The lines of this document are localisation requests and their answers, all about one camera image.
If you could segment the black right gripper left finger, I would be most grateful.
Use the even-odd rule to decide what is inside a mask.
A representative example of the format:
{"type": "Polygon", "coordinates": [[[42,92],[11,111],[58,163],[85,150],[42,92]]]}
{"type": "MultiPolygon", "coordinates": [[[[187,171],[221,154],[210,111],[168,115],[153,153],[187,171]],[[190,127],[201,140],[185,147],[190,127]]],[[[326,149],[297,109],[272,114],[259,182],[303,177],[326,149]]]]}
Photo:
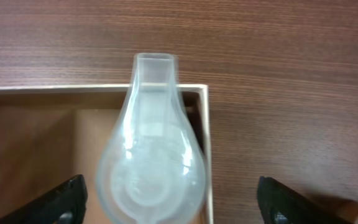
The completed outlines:
{"type": "Polygon", "coordinates": [[[82,224],[87,199],[85,178],[78,174],[0,218],[0,224],[82,224]]]}

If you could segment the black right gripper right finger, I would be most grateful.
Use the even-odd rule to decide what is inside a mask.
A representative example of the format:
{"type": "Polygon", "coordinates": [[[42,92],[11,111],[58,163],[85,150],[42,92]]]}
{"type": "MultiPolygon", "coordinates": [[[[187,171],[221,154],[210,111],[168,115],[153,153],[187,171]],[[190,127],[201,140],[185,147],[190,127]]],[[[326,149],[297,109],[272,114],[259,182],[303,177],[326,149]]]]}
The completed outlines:
{"type": "Polygon", "coordinates": [[[349,224],[272,177],[259,177],[257,201],[265,224],[349,224]]]}

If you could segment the white squeeze tube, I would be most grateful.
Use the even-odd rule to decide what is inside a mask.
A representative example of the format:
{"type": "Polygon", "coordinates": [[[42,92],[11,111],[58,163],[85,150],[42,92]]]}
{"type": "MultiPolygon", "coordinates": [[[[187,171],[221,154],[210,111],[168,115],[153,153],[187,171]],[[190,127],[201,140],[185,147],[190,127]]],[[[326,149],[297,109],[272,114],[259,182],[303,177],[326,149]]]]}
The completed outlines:
{"type": "Polygon", "coordinates": [[[336,214],[353,224],[358,224],[358,202],[346,200],[340,203],[336,208],[336,214]]]}

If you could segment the clear bottle with dark liquid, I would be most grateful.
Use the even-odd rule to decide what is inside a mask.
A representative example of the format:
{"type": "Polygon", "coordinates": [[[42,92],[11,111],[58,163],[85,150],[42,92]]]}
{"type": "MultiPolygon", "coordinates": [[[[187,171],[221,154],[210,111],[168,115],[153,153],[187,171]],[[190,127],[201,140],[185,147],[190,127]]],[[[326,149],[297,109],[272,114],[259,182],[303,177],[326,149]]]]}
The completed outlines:
{"type": "Polygon", "coordinates": [[[203,206],[207,183],[177,85],[176,57],[137,54],[96,173],[104,211],[113,223],[189,223],[203,206]]]}

